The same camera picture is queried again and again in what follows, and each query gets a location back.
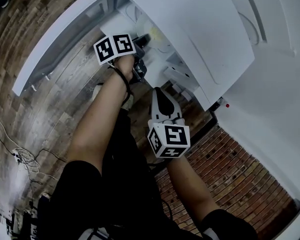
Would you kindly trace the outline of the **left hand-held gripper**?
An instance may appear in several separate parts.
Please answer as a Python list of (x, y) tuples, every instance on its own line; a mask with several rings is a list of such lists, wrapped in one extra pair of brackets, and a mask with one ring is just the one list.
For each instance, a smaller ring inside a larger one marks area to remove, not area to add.
[(108, 35), (93, 45), (99, 65), (107, 64), (113, 68), (114, 60), (125, 55), (134, 56), (133, 78), (131, 84), (141, 82), (147, 73), (143, 61), (145, 51), (143, 48), (151, 41), (148, 33), (132, 39), (130, 34)]

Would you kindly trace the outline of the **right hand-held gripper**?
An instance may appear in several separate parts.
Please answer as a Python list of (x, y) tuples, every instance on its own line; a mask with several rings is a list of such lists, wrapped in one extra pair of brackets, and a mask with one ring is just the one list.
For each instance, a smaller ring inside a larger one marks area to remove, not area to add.
[(191, 146), (190, 128), (185, 125), (179, 103), (159, 87), (152, 91), (151, 119), (148, 126), (147, 139), (156, 158), (180, 158)]

